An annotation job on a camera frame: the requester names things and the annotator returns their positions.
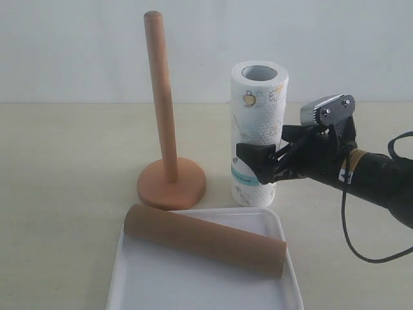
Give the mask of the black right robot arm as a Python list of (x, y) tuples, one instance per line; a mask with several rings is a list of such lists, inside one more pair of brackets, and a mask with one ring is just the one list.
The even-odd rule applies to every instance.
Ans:
[(412, 227), (412, 160), (358, 148), (354, 120), (338, 125), (285, 125), (287, 144), (237, 143), (236, 156), (259, 184), (310, 178), (386, 209)]

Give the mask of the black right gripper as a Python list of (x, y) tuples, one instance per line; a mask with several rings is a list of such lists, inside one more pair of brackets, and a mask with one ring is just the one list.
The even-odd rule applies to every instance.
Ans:
[(346, 155), (357, 147), (352, 116), (328, 127), (283, 125), (281, 139), (287, 145), (277, 152), (275, 145), (236, 145), (236, 156), (251, 169), (260, 184), (302, 178), (342, 184), (341, 166)]

